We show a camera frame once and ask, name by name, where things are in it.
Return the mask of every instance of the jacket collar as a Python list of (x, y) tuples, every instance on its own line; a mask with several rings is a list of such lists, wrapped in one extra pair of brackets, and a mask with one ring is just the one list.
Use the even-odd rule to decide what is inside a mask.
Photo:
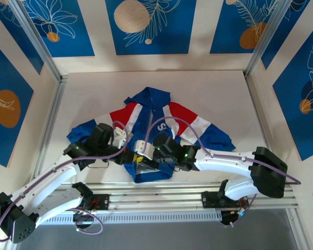
[(124, 103), (129, 104), (131, 102), (137, 102), (151, 109), (156, 109), (166, 106), (170, 101), (171, 94), (169, 92), (146, 87), (143, 91), (136, 94), (134, 97), (128, 97)]

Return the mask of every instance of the gray floor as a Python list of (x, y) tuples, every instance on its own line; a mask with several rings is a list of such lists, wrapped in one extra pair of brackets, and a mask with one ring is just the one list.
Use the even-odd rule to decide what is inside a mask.
[(219, 222), (106, 224), (101, 235), (73, 225), (40, 226), (17, 250), (297, 249), (284, 210), (250, 210), (235, 228)]

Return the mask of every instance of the blue jacket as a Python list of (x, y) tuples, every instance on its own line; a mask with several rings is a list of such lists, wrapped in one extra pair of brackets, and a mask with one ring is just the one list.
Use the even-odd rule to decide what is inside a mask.
[[(97, 117), (73, 128), (67, 138), (70, 142), (76, 142), (81, 137), (90, 135), (94, 127), (100, 122), (111, 125), (113, 121), (117, 120), (125, 124), (128, 131), (133, 133), (134, 136), (128, 143), (128, 147), (133, 150), (137, 140), (145, 139), (150, 124), (161, 117), (175, 116), (187, 121), (196, 130), (206, 148), (220, 151), (235, 149), (230, 137), (215, 125), (180, 104), (171, 102), (169, 92), (147, 87), (134, 97), (128, 97), (124, 103), (126, 106), (123, 109)], [(160, 121), (152, 129), (149, 142), (152, 143), (160, 133), (172, 136), (178, 143), (182, 138), (191, 144), (199, 145), (190, 128), (181, 121), (172, 119)], [(167, 164), (161, 164), (156, 171), (137, 167), (135, 162), (124, 166), (136, 183), (165, 180), (173, 175), (173, 169)]]

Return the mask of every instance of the yellow tag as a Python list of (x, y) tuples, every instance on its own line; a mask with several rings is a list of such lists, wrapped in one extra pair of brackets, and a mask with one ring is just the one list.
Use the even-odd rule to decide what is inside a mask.
[(138, 158), (137, 158), (137, 163), (142, 162), (142, 160), (143, 160), (143, 159), (144, 159), (144, 157), (143, 157), (143, 156), (138, 157)]

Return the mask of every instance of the jacket sleeve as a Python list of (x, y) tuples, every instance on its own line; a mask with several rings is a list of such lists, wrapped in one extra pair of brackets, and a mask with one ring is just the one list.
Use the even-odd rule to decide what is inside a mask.
[[(188, 122), (197, 132), (206, 148), (221, 151), (232, 151), (235, 149), (230, 137), (212, 123), (204, 120), (196, 113), (178, 103), (170, 102), (168, 106), (171, 116), (182, 118)], [(191, 144), (199, 145), (196, 136), (187, 124), (179, 120), (170, 121), (170, 119), (166, 119), (166, 123), (168, 122), (171, 123), (173, 133), (187, 140)]]
[(80, 138), (84, 136), (89, 136), (95, 126), (99, 123), (106, 123), (112, 126), (114, 121), (120, 121), (125, 125), (127, 130), (131, 131), (133, 125), (135, 124), (137, 117), (140, 113), (142, 106), (137, 103), (129, 103), (125, 108), (119, 109), (117, 111), (111, 112), (109, 114), (97, 117), (85, 123), (82, 123), (71, 130), (67, 135), (70, 142), (77, 142)]

